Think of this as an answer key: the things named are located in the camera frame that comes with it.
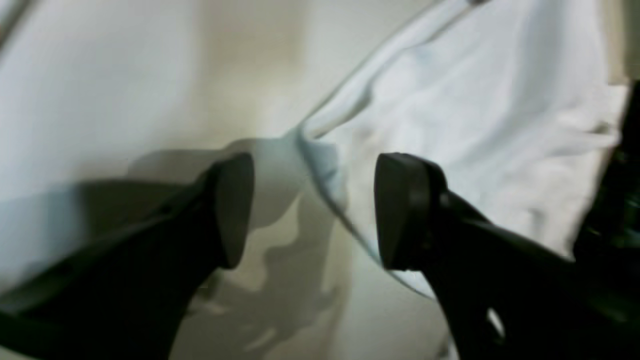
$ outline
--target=white sheet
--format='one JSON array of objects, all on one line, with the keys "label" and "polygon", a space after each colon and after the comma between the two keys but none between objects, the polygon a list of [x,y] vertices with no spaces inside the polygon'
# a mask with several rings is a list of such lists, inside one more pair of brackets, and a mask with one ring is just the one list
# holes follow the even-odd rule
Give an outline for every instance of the white sheet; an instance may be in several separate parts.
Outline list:
[{"label": "white sheet", "polygon": [[[300,127],[317,185],[377,257],[381,152],[437,162],[492,221],[565,256],[618,141],[597,0],[444,0],[380,47]],[[396,273],[433,296],[416,273]]]}]

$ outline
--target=wrinkled fabric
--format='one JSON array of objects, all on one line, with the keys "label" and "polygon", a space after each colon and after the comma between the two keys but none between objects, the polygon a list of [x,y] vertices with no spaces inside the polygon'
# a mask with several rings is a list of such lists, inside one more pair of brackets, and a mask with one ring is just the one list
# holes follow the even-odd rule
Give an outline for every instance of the wrinkled fabric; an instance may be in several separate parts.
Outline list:
[{"label": "wrinkled fabric", "polygon": [[[444,0],[383,44],[300,127],[318,188],[375,258],[382,152],[438,163],[491,221],[564,256],[618,141],[597,0]],[[433,296],[418,273],[395,273]]]}]

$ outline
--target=white fabric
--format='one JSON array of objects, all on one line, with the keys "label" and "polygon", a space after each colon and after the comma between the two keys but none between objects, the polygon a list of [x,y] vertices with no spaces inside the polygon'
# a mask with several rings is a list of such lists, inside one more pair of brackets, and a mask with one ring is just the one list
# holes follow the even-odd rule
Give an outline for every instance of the white fabric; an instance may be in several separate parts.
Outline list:
[{"label": "white fabric", "polygon": [[300,144],[319,188],[374,256],[381,152],[437,162],[489,219],[570,253],[627,93],[607,84],[597,2],[444,0],[309,116]]}]

